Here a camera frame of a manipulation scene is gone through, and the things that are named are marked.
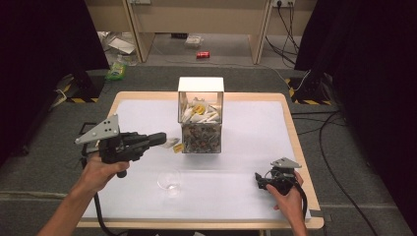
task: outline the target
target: transparent glass box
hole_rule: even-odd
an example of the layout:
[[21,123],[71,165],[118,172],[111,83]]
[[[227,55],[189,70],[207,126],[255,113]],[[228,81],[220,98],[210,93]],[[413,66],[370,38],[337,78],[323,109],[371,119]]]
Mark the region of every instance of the transparent glass box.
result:
[[222,77],[180,78],[178,123],[184,153],[221,152],[223,97]]

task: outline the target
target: dark backdrop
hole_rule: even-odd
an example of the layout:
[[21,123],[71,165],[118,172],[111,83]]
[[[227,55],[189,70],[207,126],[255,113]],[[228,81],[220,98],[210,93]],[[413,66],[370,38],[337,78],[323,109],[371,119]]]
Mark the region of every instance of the dark backdrop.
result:
[[30,144],[63,77],[108,65],[83,0],[2,1],[0,22],[1,165]]
[[361,1],[352,27],[337,41],[324,41],[334,29],[342,1],[319,0],[300,46],[298,69],[315,65],[322,49],[329,53],[326,72],[352,123],[369,162],[381,175],[395,203],[417,234],[417,3]]

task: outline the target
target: wall outlet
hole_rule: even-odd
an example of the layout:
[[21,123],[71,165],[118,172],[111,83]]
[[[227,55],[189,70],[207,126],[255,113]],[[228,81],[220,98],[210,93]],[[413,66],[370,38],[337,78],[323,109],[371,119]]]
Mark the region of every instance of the wall outlet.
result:
[[272,7],[278,7],[278,1],[281,1],[281,8],[294,7],[295,0],[272,0]]

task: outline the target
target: red can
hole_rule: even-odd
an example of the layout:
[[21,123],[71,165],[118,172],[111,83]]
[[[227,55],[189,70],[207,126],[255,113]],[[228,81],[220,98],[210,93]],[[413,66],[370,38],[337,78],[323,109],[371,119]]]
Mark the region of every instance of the red can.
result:
[[197,53],[197,59],[209,58],[209,51],[202,51]]

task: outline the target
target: hand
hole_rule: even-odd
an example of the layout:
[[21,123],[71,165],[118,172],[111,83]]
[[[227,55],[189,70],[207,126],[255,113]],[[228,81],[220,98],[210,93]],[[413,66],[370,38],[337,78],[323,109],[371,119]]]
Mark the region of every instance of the hand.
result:
[[[304,180],[301,178],[300,174],[297,171],[294,171],[295,178],[297,179],[300,186],[303,185]],[[292,187],[286,196],[281,195],[274,186],[267,184],[268,191],[273,195],[276,200],[275,210],[280,209],[282,214],[288,219],[291,227],[293,228],[294,234],[295,230],[302,232],[301,234],[295,235],[305,235],[307,229],[304,224],[304,215],[302,209],[302,198],[300,193],[295,187]]]
[[90,160],[74,188],[80,188],[83,192],[94,195],[102,190],[117,172],[126,170],[129,166],[127,161],[113,164],[103,163],[98,152],[95,152],[90,156]]

